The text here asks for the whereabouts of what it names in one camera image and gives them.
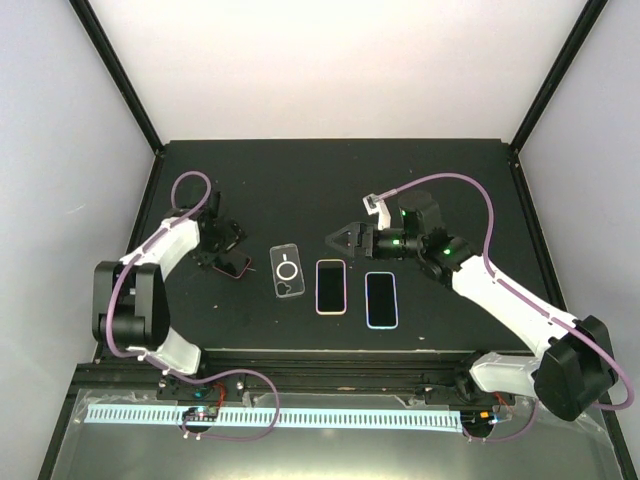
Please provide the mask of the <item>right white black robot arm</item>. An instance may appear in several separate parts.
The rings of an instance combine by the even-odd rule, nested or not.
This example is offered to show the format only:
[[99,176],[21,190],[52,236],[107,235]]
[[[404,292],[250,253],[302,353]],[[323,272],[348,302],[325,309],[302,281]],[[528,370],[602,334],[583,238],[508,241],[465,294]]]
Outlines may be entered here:
[[415,260],[428,278],[488,312],[532,353],[480,354],[454,379],[461,400],[476,403],[493,392],[528,396],[557,418],[574,421],[616,384],[620,375],[604,322],[578,319],[542,301],[467,240],[449,234],[429,193],[400,197],[399,228],[391,227],[381,197],[371,194],[363,203],[377,222],[352,222],[327,236],[329,246],[350,257]]

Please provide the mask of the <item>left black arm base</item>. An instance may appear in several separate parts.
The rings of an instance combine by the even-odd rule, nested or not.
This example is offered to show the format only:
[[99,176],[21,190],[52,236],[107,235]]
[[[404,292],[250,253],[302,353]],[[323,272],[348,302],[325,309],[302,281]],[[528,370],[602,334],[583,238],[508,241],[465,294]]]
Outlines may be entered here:
[[201,384],[185,382],[169,375],[160,379],[156,396],[160,400],[173,400],[178,403],[235,402],[241,399],[246,382],[247,375],[238,372],[218,375],[214,381]]

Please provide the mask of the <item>clear magsafe phone case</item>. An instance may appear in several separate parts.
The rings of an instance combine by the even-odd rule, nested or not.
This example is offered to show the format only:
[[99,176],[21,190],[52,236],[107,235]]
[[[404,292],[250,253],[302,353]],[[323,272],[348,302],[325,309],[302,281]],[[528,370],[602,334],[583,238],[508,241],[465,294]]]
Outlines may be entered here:
[[303,295],[306,288],[298,247],[293,243],[273,246],[269,257],[276,297],[287,299]]

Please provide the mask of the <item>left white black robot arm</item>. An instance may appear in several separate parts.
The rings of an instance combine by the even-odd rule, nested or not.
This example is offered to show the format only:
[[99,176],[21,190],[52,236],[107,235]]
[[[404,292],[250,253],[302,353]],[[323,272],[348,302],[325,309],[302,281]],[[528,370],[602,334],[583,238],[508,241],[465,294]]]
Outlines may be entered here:
[[214,191],[205,202],[170,209],[139,247],[94,270],[94,338],[116,356],[149,360],[180,375],[179,386],[193,399],[213,391],[215,376],[204,349],[171,327],[166,280],[185,257],[233,279],[245,274],[251,259],[237,246],[246,233],[221,203]]

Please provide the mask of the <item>red cased phone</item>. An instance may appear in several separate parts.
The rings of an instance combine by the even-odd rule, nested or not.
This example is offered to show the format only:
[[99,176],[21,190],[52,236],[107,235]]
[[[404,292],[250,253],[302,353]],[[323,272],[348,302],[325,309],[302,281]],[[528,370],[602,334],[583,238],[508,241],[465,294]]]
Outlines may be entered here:
[[236,250],[221,253],[214,258],[213,268],[233,279],[240,279],[251,266],[251,258]]

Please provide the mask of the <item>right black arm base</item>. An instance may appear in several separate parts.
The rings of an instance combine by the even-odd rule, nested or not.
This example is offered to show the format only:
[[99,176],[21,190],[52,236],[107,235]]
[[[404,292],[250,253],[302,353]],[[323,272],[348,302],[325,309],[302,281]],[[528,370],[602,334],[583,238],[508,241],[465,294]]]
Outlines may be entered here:
[[473,408],[515,405],[515,397],[500,392],[485,392],[467,373],[454,370],[431,370],[423,373],[418,390],[430,400],[443,400],[450,406]]

